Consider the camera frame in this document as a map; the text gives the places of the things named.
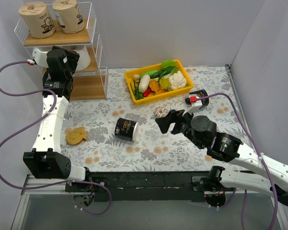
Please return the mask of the white toilet paper roll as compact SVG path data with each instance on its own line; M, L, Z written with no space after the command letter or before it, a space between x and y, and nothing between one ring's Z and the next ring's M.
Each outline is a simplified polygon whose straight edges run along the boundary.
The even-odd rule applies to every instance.
M49 52L49 51L52 50L52 48L51 48L51 47L40 47L39 50L40 50L41 52Z
M79 55L79 60L77 64L77 71L81 71L86 69L90 63L91 58L89 56L88 50L86 46L69 46L70 51L75 51Z

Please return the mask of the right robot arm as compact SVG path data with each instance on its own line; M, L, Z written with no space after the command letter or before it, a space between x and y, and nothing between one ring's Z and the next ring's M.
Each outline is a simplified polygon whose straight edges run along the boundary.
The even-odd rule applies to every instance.
M288 207L288 165L258 156L240 139L217 132L216 123L204 115L171 110L155 122L161 133L167 133L174 124L173 135L182 133L197 148L206 149L213 159L250 170L250 173L244 173L214 166L207 177L193 182L197 190L216 192L222 188L241 188L276 196L278 202Z

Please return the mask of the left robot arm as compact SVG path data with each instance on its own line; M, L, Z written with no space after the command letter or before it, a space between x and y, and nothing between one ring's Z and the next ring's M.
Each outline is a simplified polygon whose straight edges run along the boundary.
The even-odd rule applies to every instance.
M86 168L75 166L61 154L60 135L64 114L73 90L73 75L80 56L75 51L53 46L46 53L48 65L43 75L43 115L32 150L25 152L23 161L37 179L76 181L83 192L92 188Z

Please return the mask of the brown paper roll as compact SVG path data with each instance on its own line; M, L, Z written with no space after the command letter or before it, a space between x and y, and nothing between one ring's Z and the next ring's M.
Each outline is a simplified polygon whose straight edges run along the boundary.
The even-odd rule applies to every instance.
M45 3L41 1L25 3L19 8L18 13L33 38L43 39L55 33L56 28Z
M85 27L83 16L76 0L55 0L52 3L55 16L62 31L75 34Z

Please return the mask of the black roll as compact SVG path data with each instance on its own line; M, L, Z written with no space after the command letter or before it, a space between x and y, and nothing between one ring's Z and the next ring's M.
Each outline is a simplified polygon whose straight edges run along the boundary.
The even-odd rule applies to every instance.
M190 97L192 96L196 96L197 101L195 102L195 105L199 108L199 109L203 109L205 107L207 107L209 105L209 99L204 99L204 100L199 100L198 98L203 98L203 97L207 97L208 93L206 90L201 89L201 90L197 90L194 92L190 92L189 93Z
M117 138L135 141L138 133L137 129L138 122L120 117L116 122L114 135Z

